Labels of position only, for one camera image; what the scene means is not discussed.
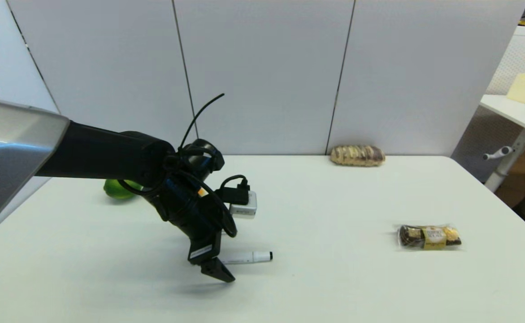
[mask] ferrero rocher chocolate package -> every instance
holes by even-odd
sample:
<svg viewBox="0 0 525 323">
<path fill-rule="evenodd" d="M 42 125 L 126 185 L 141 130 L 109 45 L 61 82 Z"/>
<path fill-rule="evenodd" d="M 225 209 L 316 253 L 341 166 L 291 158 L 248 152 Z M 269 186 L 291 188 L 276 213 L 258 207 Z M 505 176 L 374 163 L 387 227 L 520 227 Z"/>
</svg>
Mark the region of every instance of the ferrero rocher chocolate package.
<svg viewBox="0 0 525 323">
<path fill-rule="evenodd" d="M 400 225 L 398 244 L 416 250 L 458 249 L 461 238 L 452 225 Z"/>
</svg>

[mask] white table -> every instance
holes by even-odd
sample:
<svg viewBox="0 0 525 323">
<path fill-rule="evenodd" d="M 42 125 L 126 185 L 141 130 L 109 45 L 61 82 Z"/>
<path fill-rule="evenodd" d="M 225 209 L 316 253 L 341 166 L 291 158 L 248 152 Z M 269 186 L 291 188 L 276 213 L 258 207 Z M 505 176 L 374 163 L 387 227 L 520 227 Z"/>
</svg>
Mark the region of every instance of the white table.
<svg viewBox="0 0 525 323">
<path fill-rule="evenodd" d="M 274 260 L 228 266 L 231 284 L 144 200 L 50 180 L 0 225 L 0 323 L 525 322 L 525 223 L 454 161 L 228 156 L 207 182 L 237 173 L 259 209 L 223 249 Z M 399 251 L 400 223 L 453 223 L 463 250 Z"/>
<path fill-rule="evenodd" d="M 486 187 L 495 192 L 508 175 L 510 169 L 512 169 L 513 164 L 525 151 L 525 104 L 509 100 L 505 96 L 486 95 L 482 97 L 480 105 L 523 127 L 523 130 L 512 145 L 514 152 L 503 158 L 502 162 L 486 181 Z"/>
</svg>

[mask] black cable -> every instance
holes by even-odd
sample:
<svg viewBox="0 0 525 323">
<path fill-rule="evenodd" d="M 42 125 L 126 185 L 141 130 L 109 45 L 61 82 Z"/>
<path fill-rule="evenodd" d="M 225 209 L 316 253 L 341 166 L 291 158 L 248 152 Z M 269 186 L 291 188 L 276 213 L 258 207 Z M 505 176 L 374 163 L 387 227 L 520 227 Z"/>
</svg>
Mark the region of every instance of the black cable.
<svg viewBox="0 0 525 323">
<path fill-rule="evenodd" d="M 154 187 L 154 188 L 151 188 L 150 190 L 146 190 L 146 191 L 140 191 L 140 190 L 137 190 L 135 188 L 133 188 L 132 186 L 130 186 L 129 184 L 127 184 L 127 182 L 125 182 L 124 180 L 122 179 L 119 179 L 117 180 L 119 182 L 119 184 L 127 191 L 137 195 L 137 196 L 151 196 L 151 195 L 154 195 L 156 194 L 156 192 L 158 192 L 158 190 L 160 190 L 161 188 L 161 185 L 162 185 L 162 182 L 164 182 L 164 178 Z"/>
<path fill-rule="evenodd" d="M 222 183 L 221 183 L 221 189 L 228 183 L 230 182 L 231 180 L 234 180 L 234 179 L 239 179 L 239 178 L 242 178 L 243 181 L 242 183 L 243 184 L 248 184 L 248 180 L 246 179 L 246 176 L 244 175 L 234 175 L 234 176 L 230 176 L 229 178 L 225 179 Z"/>
<path fill-rule="evenodd" d="M 192 119 L 191 124 L 189 125 L 189 128 L 187 129 L 187 132 L 185 133 L 185 136 L 182 138 L 181 145 L 178 147 L 179 150 L 182 149 L 182 145 L 185 144 L 185 141 L 187 140 L 187 137 L 189 135 L 189 132 L 191 132 L 192 125 L 195 124 L 196 119 L 200 116 L 200 114 L 204 111 L 204 109 L 207 108 L 207 106 L 211 105 L 211 103 L 215 102 L 216 100 L 220 99 L 222 96 L 224 96 L 224 93 L 219 94 L 217 97 L 213 98 L 212 100 L 208 101 L 207 104 L 203 105 L 203 107 L 199 110 L 199 112 L 196 114 L 196 116 Z"/>
</svg>

